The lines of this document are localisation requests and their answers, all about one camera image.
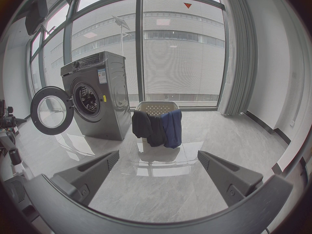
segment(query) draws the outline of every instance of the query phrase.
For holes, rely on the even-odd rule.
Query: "textured grip pad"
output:
[[[111,156],[107,160],[107,162],[108,162],[108,170],[109,171],[112,170],[113,166],[117,163],[118,160],[119,160],[119,150],[118,150],[118,152],[116,152],[113,156]]]
[[[205,157],[202,153],[200,153],[198,151],[198,154],[197,154],[197,158],[198,160],[201,162],[202,166],[208,170],[208,167],[209,167],[209,159],[207,157]]]

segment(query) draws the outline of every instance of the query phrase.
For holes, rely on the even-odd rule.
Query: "energy label sticker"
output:
[[[99,74],[99,83],[100,84],[107,83],[106,69],[105,68],[98,69],[98,74]]]

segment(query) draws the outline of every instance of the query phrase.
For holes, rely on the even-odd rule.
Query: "dark shirt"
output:
[[[182,143],[182,112],[180,109],[161,115],[168,142],[165,147],[176,148]]]
[[[135,110],[132,116],[132,132],[137,138],[147,138],[147,142],[153,147],[167,143],[161,116]]]

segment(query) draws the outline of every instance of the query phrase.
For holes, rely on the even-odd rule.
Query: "building exterior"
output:
[[[135,52],[136,0],[114,2],[84,14],[72,23],[72,61],[106,50],[126,57],[130,105],[136,106],[138,81]],[[46,85],[63,88],[64,30],[44,47]],[[143,0],[143,71],[145,99],[175,101],[179,106],[216,106],[225,60],[222,9],[194,0]],[[32,75],[36,75],[33,59]]]

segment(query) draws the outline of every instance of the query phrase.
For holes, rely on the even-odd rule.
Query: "front-load washing machine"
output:
[[[31,118],[37,129],[56,135],[74,117],[83,135],[123,140],[131,124],[124,60],[105,51],[62,67],[64,90],[48,86],[33,97]]]

